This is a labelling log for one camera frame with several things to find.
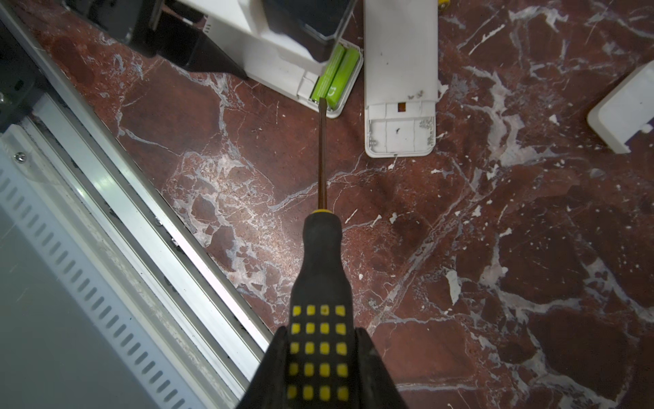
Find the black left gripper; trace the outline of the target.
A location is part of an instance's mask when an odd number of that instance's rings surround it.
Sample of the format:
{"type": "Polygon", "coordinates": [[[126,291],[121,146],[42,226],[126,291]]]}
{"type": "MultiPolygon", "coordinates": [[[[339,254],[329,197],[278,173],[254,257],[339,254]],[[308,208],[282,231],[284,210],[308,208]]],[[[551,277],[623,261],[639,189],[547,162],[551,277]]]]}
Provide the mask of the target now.
{"type": "Polygon", "coordinates": [[[157,0],[63,2],[77,17],[143,56],[157,54],[189,73],[248,78],[245,70],[204,32],[173,15],[161,14],[163,4],[157,0]]]}

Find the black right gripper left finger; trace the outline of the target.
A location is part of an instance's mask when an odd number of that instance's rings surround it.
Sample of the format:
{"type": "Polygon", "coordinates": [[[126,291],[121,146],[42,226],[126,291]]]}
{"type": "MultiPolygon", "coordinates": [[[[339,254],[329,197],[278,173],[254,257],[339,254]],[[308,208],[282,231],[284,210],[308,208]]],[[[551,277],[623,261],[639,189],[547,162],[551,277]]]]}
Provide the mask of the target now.
{"type": "Polygon", "coordinates": [[[250,386],[241,398],[238,409],[284,408],[285,371],[289,348],[288,331],[279,327],[274,333],[250,386]]]}

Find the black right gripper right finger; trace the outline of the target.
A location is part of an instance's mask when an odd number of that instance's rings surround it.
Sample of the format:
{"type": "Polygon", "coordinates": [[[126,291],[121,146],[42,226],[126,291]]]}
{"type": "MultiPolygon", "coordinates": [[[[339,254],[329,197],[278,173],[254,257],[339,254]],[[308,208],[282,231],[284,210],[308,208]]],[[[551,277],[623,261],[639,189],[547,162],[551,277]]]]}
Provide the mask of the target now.
{"type": "Polygon", "coordinates": [[[359,407],[407,409],[368,332],[356,328],[355,336],[359,407]]]}

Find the black yellow screwdriver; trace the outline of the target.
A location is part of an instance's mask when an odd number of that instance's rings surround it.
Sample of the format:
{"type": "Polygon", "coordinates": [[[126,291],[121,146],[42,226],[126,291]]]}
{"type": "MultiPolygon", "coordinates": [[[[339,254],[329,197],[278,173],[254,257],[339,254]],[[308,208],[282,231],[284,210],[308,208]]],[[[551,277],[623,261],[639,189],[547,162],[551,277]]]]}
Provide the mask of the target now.
{"type": "Polygon", "coordinates": [[[284,398],[288,408],[357,407],[353,296],[342,264],[342,222],[328,209],[327,101],[318,101],[318,204],[303,225],[291,291],[284,398]]]}

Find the white air conditioner remote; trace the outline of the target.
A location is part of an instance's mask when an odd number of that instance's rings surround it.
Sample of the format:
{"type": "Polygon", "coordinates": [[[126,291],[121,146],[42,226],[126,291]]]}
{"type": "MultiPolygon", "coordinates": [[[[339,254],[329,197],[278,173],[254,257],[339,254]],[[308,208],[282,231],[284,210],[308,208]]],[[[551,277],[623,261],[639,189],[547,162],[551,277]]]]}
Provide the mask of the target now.
{"type": "MultiPolygon", "coordinates": [[[[186,5],[206,16],[204,33],[238,63],[249,78],[304,107],[318,110],[318,103],[311,100],[311,95],[329,61],[319,73],[283,61],[275,49],[265,46],[251,35],[244,12],[237,3],[238,1],[188,1],[186,5]]],[[[361,50],[359,46],[345,40],[343,35],[338,44],[361,50]]]]}

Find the green AA battery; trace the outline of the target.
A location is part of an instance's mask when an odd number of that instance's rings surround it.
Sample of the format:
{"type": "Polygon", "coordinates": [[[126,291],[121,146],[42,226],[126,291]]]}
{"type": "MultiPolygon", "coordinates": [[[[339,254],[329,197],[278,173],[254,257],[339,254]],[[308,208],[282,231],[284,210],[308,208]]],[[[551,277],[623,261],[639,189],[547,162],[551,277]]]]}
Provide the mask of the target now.
{"type": "Polygon", "coordinates": [[[330,61],[325,68],[325,72],[320,76],[313,89],[311,95],[312,101],[319,102],[321,98],[327,97],[331,84],[337,75],[337,71],[345,54],[346,49],[341,44],[337,44],[333,56],[330,58],[330,61]]]}
{"type": "Polygon", "coordinates": [[[345,48],[339,45],[337,51],[339,52],[340,63],[325,97],[331,110],[337,109],[347,84],[360,60],[360,54],[357,49],[345,48]]]}

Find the white remote control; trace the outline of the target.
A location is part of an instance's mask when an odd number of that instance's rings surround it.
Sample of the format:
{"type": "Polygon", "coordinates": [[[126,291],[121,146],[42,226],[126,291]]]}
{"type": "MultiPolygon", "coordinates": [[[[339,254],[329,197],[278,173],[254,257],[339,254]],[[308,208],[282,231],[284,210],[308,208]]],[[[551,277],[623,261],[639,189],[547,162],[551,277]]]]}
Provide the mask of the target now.
{"type": "Polygon", "coordinates": [[[364,2],[364,147],[369,157],[432,153],[438,24],[436,1],[364,2]]]}

